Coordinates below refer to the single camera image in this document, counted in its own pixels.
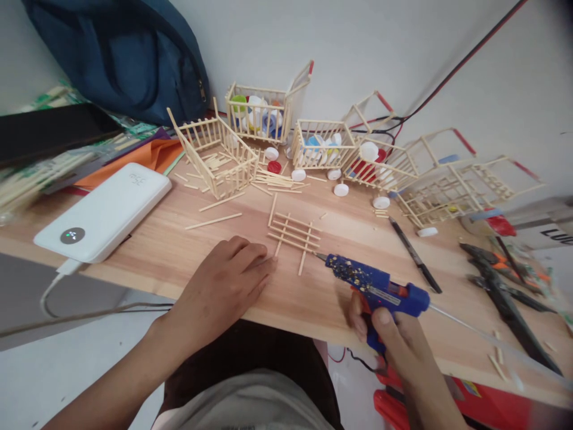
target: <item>white cable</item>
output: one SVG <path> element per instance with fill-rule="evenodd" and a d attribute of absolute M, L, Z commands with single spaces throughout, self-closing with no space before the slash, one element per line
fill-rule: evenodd
<path fill-rule="evenodd" d="M 56 315 L 49 309 L 48 296 L 50 295 L 54 287 L 58 284 L 58 282 L 60 282 L 65 276 L 73 275 L 82 267 L 82 265 L 83 265 L 82 262 L 79 262 L 74 259 L 67 259 L 56 270 L 56 272 L 58 272 L 58 275 L 54 278 L 50 286 L 44 291 L 42 297 L 40 298 L 40 309 L 47 318 L 59 318 L 59 315 Z"/>

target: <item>white wall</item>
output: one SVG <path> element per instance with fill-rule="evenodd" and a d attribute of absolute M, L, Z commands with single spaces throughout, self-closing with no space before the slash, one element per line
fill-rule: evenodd
<path fill-rule="evenodd" d="M 0 2 L 0 29 L 0 115 L 6 115 L 55 87 L 65 75 L 28 19 L 21 0 Z"/>
<path fill-rule="evenodd" d="M 218 107 L 233 82 L 287 88 L 309 59 L 303 118 L 339 119 L 379 89 L 398 115 L 421 99 L 516 0 L 172 0 L 201 47 Z M 455 126 L 484 160 L 502 153 L 573 189 L 573 38 L 566 0 L 529 0 L 416 117 L 398 144 Z"/>

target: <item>pen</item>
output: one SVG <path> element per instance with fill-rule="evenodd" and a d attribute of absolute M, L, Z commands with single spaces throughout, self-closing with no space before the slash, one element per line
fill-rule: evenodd
<path fill-rule="evenodd" d="M 394 227 L 394 230 L 396 230 L 396 233 L 398 233 L 398 237 L 408 250 L 408 253 L 414 260 L 414 263 L 416 263 L 416 266 L 418 266 L 418 269 L 420 269 L 420 271 L 426 278 L 426 281 L 428 281 L 428 284 L 430 284 L 432 290 L 434 290 L 438 294 L 442 294 L 442 289 L 440 288 L 440 286 L 438 285 L 438 283 L 436 282 L 436 280 L 434 279 L 434 277 L 432 276 L 426 265 L 422 262 L 422 260 L 420 260 L 420 257 L 418 257 L 418 254 L 416 253 L 414 248 L 412 248 L 412 245 L 408 241 L 408 238 L 406 237 L 406 235 L 404 234 L 398 223 L 392 217 L 390 217 L 389 220 L 390 223 L 392 224 L 392 227 Z"/>

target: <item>backpack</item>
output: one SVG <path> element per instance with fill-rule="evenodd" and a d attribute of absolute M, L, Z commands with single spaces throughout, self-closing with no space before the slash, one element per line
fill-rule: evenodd
<path fill-rule="evenodd" d="M 201 118 L 210 88 L 199 45 L 167 0 L 23 0 L 72 84 L 104 109 L 151 124 Z"/>

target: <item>white bottle cap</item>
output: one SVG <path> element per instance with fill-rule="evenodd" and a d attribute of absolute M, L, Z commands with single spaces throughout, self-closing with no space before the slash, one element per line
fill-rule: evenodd
<path fill-rule="evenodd" d="M 306 179 L 306 172 L 303 169 L 293 170 L 291 178 L 295 182 L 301 182 Z"/>
<path fill-rule="evenodd" d="M 345 195 L 348 194 L 348 185 L 346 185 L 346 184 L 338 184 L 336 187 L 334 187 L 334 193 L 335 193 L 338 197 L 344 197 Z"/>
<path fill-rule="evenodd" d="M 360 157 L 364 161 L 376 161 L 378 158 L 378 146 L 374 142 L 364 142 L 360 145 Z"/>
<path fill-rule="evenodd" d="M 326 177 L 330 180 L 337 180 L 342 176 L 342 171 L 340 169 L 329 170 Z"/>
<path fill-rule="evenodd" d="M 435 227 L 428 227 L 416 232 L 420 237 L 429 237 L 438 234 L 438 229 Z"/>
<path fill-rule="evenodd" d="M 376 209 L 386 209 L 388 206 L 390 206 L 390 199 L 388 197 L 376 197 L 374 200 L 372 200 L 372 206 L 374 206 Z"/>
<path fill-rule="evenodd" d="M 277 158 L 279 158 L 279 152 L 276 150 L 276 148 L 269 146 L 267 149 L 264 150 L 264 156 L 269 160 L 274 161 Z"/>

